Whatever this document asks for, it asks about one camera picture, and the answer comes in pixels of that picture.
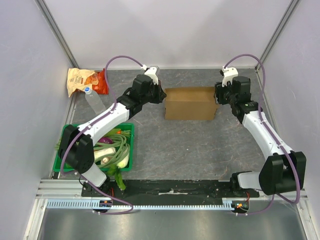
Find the brown cardboard box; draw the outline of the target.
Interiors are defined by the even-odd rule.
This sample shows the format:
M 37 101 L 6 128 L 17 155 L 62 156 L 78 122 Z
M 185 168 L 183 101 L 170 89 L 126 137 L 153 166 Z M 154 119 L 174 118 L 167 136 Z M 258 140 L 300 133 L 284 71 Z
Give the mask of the brown cardboard box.
M 212 121 L 219 108 L 214 87 L 165 89 L 164 118 L 181 121 Z

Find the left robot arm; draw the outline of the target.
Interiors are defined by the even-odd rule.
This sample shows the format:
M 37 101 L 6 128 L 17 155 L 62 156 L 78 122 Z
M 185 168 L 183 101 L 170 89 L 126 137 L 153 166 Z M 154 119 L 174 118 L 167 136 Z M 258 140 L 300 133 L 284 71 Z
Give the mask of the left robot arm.
M 94 145 L 107 132 L 139 113 L 143 105 L 160 104 L 166 96 L 155 73 L 138 74 L 132 87 L 116 99 L 115 105 L 77 127 L 71 124 L 65 127 L 57 151 L 62 160 L 60 166 L 64 167 L 67 163 L 93 184 L 92 191 L 95 194 L 106 196 L 110 185 L 106 182 L 106 174 L 94 163 Z

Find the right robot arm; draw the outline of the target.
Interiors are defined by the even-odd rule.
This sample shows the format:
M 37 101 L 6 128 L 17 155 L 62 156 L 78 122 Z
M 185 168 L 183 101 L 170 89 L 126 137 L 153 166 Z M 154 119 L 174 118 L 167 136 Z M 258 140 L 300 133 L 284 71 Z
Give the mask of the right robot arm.
M 235 76 L 226 85 L 215 83 L 214 88 L 217 103 L 230 105 L 232 114 L 250 132 L 265 158 L 259 172 L 235 173 L 236 180 L 229 184 L 230 193 L 240 197 L 247 189 L 261 190 L 268 196 L 299 192 L 304 186 L 306 156 L 285 144 L 259 104 L 251 99 L 251 80 Z

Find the red chip bag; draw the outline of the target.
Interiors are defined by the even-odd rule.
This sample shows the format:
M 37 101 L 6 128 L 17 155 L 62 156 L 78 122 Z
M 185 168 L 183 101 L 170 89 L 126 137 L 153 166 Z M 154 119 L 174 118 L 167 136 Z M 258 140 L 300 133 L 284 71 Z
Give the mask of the red chip bag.
M 85 85 L 89 85 L 99 95 L 109 94 L 109 87 L 105 79 L 105 69 L 89 76 L 85 81 Z

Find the clear plastic water bottle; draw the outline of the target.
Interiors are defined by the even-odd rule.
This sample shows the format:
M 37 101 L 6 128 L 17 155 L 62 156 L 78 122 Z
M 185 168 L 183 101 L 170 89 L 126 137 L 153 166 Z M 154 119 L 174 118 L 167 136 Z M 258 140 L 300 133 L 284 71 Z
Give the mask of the clear plastic water bottle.
M 84 92 L 86 101 L 97 115 L 107 110 L 96 91 L 87 86 L 84 88 Z

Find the green long beans bundle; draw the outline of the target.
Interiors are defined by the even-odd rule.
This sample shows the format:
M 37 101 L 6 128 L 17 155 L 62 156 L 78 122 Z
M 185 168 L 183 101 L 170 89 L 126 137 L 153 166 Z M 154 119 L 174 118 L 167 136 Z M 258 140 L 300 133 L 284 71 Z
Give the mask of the green long beans bundle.
M 131 130 L 121 130 L 119 128 L 111 130 L 111 132 L 107 133 L 103 137 L 111 138 L 113 140 L 113 144 L 104 144 L 97 142 L 93 147 L 93 153 L 94 151 L 111 147 L 116 148 L 116 150 L 129 148 L 129 150 L 131 151 L 131 146 L 129 144 L 129 140 L 131 139 L 131 133 Z

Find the purple red onion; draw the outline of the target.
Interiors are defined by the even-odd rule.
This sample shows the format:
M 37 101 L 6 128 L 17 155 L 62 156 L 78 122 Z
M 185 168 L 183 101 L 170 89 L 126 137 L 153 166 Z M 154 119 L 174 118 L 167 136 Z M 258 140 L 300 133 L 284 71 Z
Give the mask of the purple red onion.
M 102 143 L 102 144 L 113 144 L 113 140 L 109 137 L 102 137 L 101 139 L 98 140 L 99 143 Z

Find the beige chip bag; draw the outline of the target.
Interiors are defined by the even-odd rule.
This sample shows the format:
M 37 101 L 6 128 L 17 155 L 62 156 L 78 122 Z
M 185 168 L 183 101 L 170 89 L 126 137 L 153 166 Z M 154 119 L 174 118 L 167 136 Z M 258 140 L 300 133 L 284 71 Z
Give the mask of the beige chip bag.
M 94 70 L 69 68 L 67 73 L 66 88 L 68 97 L 76 91 L 84 91 L 86 87 L 91 88 L 93 80 L 90 79 L 96 72 Z

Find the white green bok choy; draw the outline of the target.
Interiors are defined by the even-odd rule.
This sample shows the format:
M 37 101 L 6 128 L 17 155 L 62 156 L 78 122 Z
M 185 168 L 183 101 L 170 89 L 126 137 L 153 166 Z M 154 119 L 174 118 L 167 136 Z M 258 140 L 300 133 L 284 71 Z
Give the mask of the white green bok choy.
M 109 147 L 94 151 L 94 162 L 100 169 L 109 168 L 113 164 L 123 169 L 129 163 L 129 157 L 129 147 L 119 148 L 118 150 L 115 147 Z

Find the green leafy lettuce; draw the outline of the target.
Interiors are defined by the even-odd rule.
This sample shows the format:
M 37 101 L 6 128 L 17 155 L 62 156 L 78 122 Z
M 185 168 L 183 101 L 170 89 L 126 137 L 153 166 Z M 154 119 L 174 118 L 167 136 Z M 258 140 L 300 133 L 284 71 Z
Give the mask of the green leafy lettuce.
M 126 185 L 123 182 L 123 177 L 121 174 L 121 170 L 120 168 L 115 165 L 115 164 L 111 164 L 108 168 L 108 170 L 105 172 L 105 174 L 107 175 L 107 179 L 108 179 L 108 190 L 110 190 L 111 188 L 113 188 L 113 184 L 110 183 L 110 177 L 113 177 L 115 180 L 115 183 L 117 184 L 118 188 L 121 191 L 124 191 L 126 189 Z

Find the green plastic crate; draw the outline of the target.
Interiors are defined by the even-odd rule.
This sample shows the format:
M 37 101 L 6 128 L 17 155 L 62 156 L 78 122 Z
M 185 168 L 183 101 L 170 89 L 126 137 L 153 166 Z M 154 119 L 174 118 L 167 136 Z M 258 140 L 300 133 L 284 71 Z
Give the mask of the green plastic crate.
M 103 172 L 111 165 L 122 171 L 129 171 L 133 164 L 135 126 L 121 123 L 106 133 L 94 146 L 94 162 Z

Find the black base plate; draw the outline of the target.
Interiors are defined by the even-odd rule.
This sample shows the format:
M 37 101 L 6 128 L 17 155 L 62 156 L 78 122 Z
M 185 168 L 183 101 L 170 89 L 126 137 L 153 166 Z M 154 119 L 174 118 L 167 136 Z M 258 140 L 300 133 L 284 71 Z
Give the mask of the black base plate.
M 125 179 L 125 190 L 120 190 L 114 180 L 108 189 L 108 182 L 101 190 L 131 204 L 218 204 L 223 198 L 258 198 L 254 189 L 240 189 L 230 181 L 187 180 L 187 179 Z

